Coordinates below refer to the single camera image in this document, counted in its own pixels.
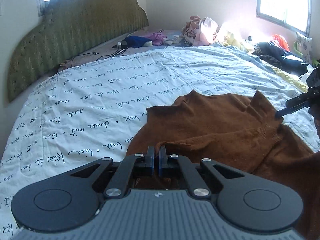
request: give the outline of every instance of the red object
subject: red object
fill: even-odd
[[[273,41],[277,41],[277,43],[279,44],[279,46],[282,49],[285,49],[286,51],[290,51],[289,45],[288,45],[286,39],[283,36],[281,36],[279,34],[272,35],[272,40]]]

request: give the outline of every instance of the white bed sheet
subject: white bed sheet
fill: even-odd
[[[0,164],[0,239],[17,230],[10,209],[17,191],[105,156],[121,161],[147,121],[146,108],[170,105],[192,89],[247,96],[258,89],[277,109],[300,93],[258,57],[218,45],[169,47],[60,72],[30,94],[8,139]],[[284,120],[313,151],[320,149],[306,109]]]

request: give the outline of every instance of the brown garment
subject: brown garment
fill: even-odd
[[[199,163],[211,158],[287,185],[297,191],[304,211],[296,229],[307,239],[320,235],[320,153],[275,119],[275,109],[257,91],[253,98],[226,94],[203,96],[194,90],[172,106],[154,106],[130,143],[127,155],[166,145],[167,153]],[[146,180],[154,187],[159,181]]]

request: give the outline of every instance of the tufted headboard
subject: tufted headboard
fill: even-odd
[[[9,101],[64,60],[145,26],[148,19],[137,0],[51,0],[43,22],[12,55]]]

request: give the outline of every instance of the white wall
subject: white wall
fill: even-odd
[[[150,27],[181,29],[190,16],[211,17],[221,26],[232,22],[243,38],[262,31],[265,35],[283,35],[293,45],[296,34],[279,25],[256,17],[257,0],[147,0]],[[320,58],[320,0],[312,0],[310,36],[315,54]]]
[[[146,0],[138,0],[140,7],[146,10]],[[24,100],[20,96],[8,106],[7,73],[11,55],[19,41],[31,29],[37,26],[42,17],[38,16],[37,0],[0,0],[0,159]]]

